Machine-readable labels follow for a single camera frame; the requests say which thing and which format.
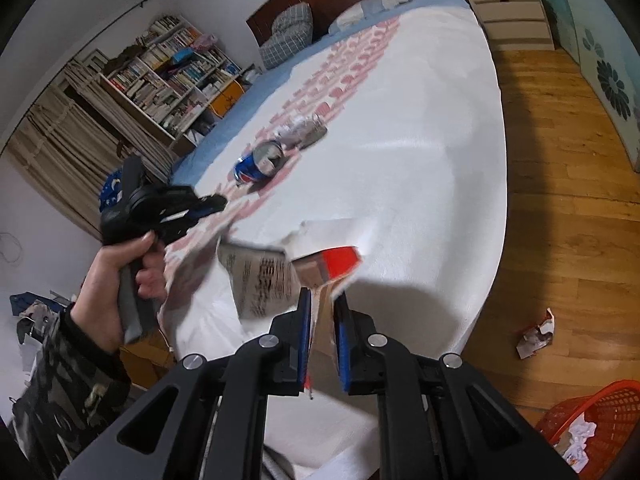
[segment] red laundry basket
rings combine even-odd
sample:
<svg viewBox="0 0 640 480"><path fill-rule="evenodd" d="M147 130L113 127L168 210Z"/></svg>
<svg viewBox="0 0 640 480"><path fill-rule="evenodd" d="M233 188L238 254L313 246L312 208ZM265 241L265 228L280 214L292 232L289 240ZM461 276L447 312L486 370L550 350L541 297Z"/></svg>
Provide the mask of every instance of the red laundry basket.
<svg viewBox="0 0 640 480"><path fill-rule="evenodd" d="M587 439L589 462L580 472L580 480L598 480L640 420L640 382L617 381L593 397L560 402L545 413L536 429L554 446L581 413L597 427L595 435Z"/></svg>

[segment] curtain rod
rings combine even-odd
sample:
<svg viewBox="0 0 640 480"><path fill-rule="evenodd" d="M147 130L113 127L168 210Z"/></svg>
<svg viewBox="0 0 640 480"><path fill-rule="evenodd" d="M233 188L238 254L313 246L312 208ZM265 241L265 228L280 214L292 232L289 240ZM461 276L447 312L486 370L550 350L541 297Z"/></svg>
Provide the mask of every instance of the curtain rod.
<svg viewBox="0 0 640 480"><path fill-rule="evenodd" d="M145 6L145 4L148 2L149 0L140 0L138 3L136 3L134 6L129 7L129 9L125 10L121 15L119 15L117 18L111 20L109 22L108 25L104 26L100 32L98 32L97 34L95 34L89 41L87 41L75 54L73 54L73 56L71 56L71 58L69 59L73 59L75 56L77 56L78 54L80 54L80 52L82 52L82 50L84 50L84 48L91 43L93 40L95 40L95 38L97 38L98 36L100 36L105 30L107 30L109 27L111 27L111 25L113 25L115 22L117 22L118 20L124 18L124 16L126 16L127 14L129 14L132 10L137 9L138 7L140 7L141 9L143 9L143 7ZM40 96L42 94L44 94L45 90L47 88L49 88L49 85L51 85L51 83L53 82L53 80L55 78L58 77L58 75L60 74L60 72L62 72L65 69L66 64L68 63L68 60L65 62L65 64L62 66L62 68L60 70L58 70L54 76L50 79L50 81L45 85L45 87L40 91L40 93L36 96L36 98L33 100L33 102L29 105L29 108L26 109L26 111L22 114L22 117L20 118L20 120L18 121L18 124L15 125L14 130L11 132L11 135L9 136L9 139L7 140L7 142L5 143L5 145L2 147L2 150L0 150L0 156L2 156L2 154L4 153L4 150L6 149L6 147L9 145L9 140L11 139L11 136L15 133L15 131L17 130L18 126L20 126L20 123L22 122L22 120L25 118L25 116L27 115L27 113L29 113L29 110L31 109L31 107L33 106L33 103L36 102Z"/></svg>

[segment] white bedsheet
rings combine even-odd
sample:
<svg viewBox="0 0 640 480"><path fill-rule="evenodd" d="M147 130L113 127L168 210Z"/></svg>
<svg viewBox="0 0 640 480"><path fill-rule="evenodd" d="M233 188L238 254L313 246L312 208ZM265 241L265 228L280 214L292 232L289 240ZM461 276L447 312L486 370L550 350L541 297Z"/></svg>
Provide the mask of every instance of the white bedsheet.
<svg viewBox="0 0 640 480"><path fill-rule="evenodd" d="M238 156L288 115L315 110L328 120L326 137L260 194L236 189ZM231 354L269 325L238 319L214 257L223 229L277 245L303 221L340 218L366 219L374 234L347 290L350 307L411 352L461 351L494 280L506 220L500 91L473 12L410 10L296 66L196 186L215 191L229 195L227 210L168 250L175 279L161 320L178 357ZM297 478L323 465L314 478L368 478L378 466L374 400L342 396L324 356L311 367L314 400L272 397L265 444Z"/></svg>

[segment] flower decal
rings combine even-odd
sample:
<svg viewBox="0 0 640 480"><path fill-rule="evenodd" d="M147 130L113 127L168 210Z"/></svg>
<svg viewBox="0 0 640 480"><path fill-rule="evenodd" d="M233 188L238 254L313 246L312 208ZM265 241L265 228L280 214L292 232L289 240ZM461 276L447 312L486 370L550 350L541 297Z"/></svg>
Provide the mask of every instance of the flower decal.
<svg viewBox="0 0 640 480"><path fill-rule="evenodd" d="M634 118L636 119L636 126L640 132L640 96L638 96L638 94L634 96ZM640 142L638 143L638 160L640 160Z"/></svg>
<svg viewBox="0 0 640 480"><path fill-rule="evenodd" d="M586 38L582 38L582 44L587 50L594 49L595 53L598 55L600 59L604 59L604 49L601 44L596 43L596 40L593 39L593 34L588 28L584 29L584 35Z"/></svg>
<svg viewBox="0 0 640 480"><path fill-rule="evenodd" d="M606 61L598 62L598 81L604 95L619 116L626 121L631 115L629 110L629 97L624 93L625 84L618 78L618 72Z"/></svg>

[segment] crushed can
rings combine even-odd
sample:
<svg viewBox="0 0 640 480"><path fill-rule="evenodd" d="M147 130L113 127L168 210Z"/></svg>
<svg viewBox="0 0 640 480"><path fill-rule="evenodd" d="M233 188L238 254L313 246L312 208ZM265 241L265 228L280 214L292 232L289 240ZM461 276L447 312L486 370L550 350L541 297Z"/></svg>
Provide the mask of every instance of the crushed can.
<svg viewBox="0 0 640 480"><path fill-rule="evenodd" d="M277 140L266 140L248 155L238 159L234 166L234 176L238 186L262 182L275 175L284 163L284 150L280 143Z"/></svg>

